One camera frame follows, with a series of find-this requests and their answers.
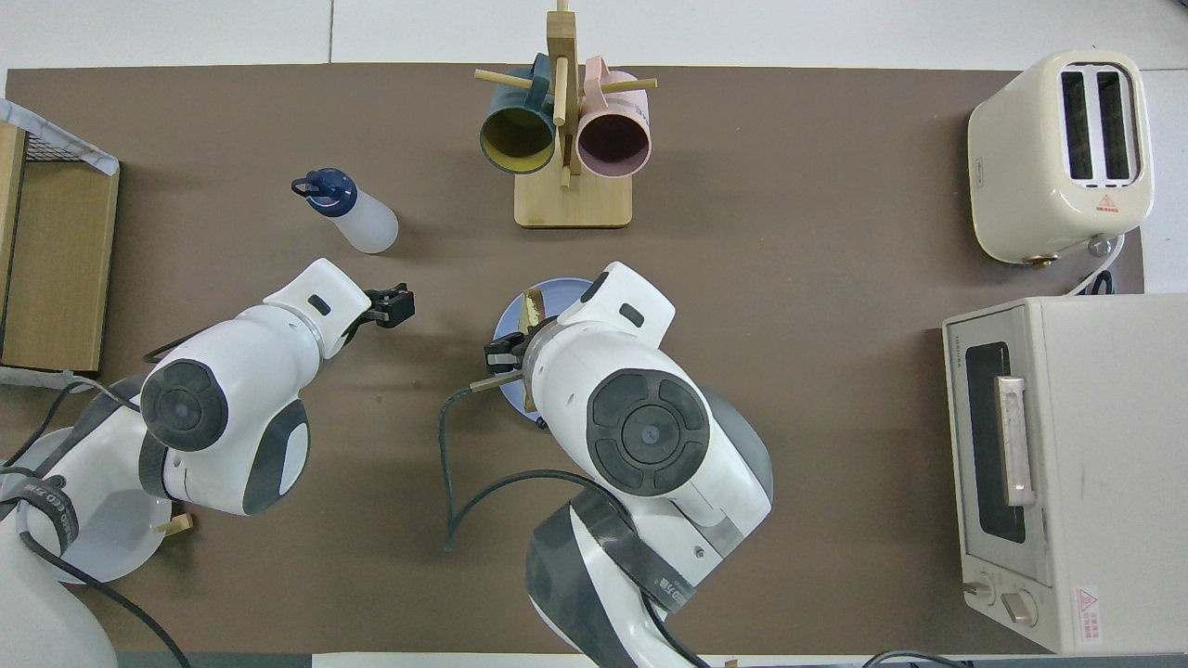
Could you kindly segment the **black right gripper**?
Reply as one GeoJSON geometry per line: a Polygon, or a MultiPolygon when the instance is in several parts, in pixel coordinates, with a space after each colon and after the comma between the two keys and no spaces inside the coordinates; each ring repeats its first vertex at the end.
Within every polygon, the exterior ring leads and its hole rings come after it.
{"type": "Polygon", "coordinates": [[[501,374],[519,368],[523,383],[530,383],[543,348],[557,334],[560,324],[556,324],[556,319],[546,319],[530,328],[529,333],[513,330],[510,335],[492,340],[484,346],[486,371],[489,374],[501,374]]]}

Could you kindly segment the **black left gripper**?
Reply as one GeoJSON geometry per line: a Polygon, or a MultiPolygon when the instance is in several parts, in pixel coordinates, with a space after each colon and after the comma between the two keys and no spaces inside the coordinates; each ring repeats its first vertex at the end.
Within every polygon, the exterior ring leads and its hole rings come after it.
{"type": "Polygon", "coordinates": [[[364,294],[369,298],[369,308],[343,332],[343,347],[355,338],[365,323],[375,323],[379,328],[394,328],[415,315],[415,296],[405,282],[386,290],[365,290],[364,294]]]}

